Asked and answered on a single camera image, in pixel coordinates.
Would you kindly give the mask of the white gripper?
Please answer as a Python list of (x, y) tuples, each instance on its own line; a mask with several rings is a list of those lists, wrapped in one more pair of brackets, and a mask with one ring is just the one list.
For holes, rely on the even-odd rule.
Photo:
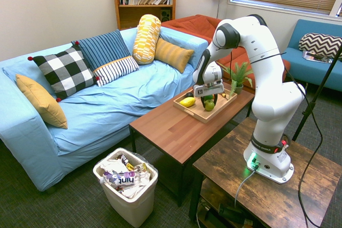
[(213, 83), (207, 83), (204, 85), (197, 85), (195, 84), (193, 86), (193, 94), (195, 97), (200, 97), (203, 108), (205, 108), (205, 101), (206, 96), (208, 95), (213, 95), (213, 101), (214, 104), (216, 105), (217, 102), (217, 94), (219, 93), (223, 93), (224, 92), (224, 85), (223, 85), (223, 81), (219, 80), (219, 81), (215, 81)]

